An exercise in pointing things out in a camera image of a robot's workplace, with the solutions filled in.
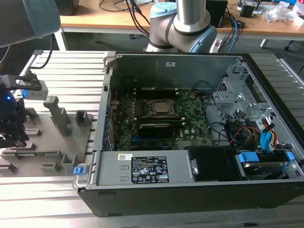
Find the metal rod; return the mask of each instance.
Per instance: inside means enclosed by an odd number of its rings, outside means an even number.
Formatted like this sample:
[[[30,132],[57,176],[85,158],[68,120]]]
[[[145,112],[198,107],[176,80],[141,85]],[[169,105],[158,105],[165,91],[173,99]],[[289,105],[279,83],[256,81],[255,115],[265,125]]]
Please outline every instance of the metal rod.
[[[185,25],[195,25],[205,17],[206,0],[177,0],[177,18]]]

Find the blue led light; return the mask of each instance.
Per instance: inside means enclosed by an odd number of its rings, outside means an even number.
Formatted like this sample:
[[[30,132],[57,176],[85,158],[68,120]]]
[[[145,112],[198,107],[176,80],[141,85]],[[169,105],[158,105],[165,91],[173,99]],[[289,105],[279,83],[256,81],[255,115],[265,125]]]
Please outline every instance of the blue led light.
[[[26,98],[28,95],[28,91],[26,89],[23,90],[23,98]]]

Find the power supply label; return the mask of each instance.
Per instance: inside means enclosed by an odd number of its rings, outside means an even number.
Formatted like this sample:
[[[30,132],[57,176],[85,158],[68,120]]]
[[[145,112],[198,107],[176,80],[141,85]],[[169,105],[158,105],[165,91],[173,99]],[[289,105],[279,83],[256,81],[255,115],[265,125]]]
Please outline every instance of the power supply label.
[[[168,164],[166,156],[132,157],[133,184],[168,183]]]

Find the wooden desk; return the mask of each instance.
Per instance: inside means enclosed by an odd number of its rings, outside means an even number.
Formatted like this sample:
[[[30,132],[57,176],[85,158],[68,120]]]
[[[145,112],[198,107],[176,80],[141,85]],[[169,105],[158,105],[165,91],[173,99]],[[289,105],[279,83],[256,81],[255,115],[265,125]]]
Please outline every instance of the wooden desk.
[[[108,12],[99,8],[99,2],[100,0],[80,0],[74,16],[60,17],[61,30],[55,34],[60,50],[67,50],[64,32],[139,34],[128,11]],[[231,7],[231,4],[237,2],[238,0],[228,0],[228,8]],[[109,10],[115,9],[110,2],[102,6]],[[124,2],[119,3],[117,6],[126,8]],[[141,7],[143,14],[147,18],[149,18],[151,6],[151,4],[148,4]],[[230,12],[246,23],[241,34],[243,38],[304,40],[304,27],[296,27],[292,21],[268,23],[262,15],[256,15],[252,18],[240,18],[239,11],[230,9]],[[148,23],[139,14],[137,15],[140,24],[145,29],[149,29]],[[218,28],[218,37],[221,38],[230,31],[231,24],[228,20],[224,20],[222,27]]]

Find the blue latch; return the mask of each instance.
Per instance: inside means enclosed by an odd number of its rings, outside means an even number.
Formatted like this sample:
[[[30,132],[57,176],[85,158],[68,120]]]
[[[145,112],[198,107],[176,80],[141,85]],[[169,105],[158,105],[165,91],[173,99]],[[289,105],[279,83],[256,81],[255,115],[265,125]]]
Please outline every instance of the blue latch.
[[[75,167],[74,168],[74,175],[85,175],[86,174],[86,167]]]
[[[270,141],[271,141],[271,133],[270,132],[262,132],[260,145],[263,150],[266,150],[267,153],[271,153],[269,149]]]
[[[259,162],[259,158],[256,152],[242,152],[238,155],[241,163],[243,162]]]
[[[287,152],[287,157],[288,157],[288,159],[289,159],[290,161],[292,161],[292,160],[295,159],[295,156],[294,156],[294,154],[293,154],[291,151]]]

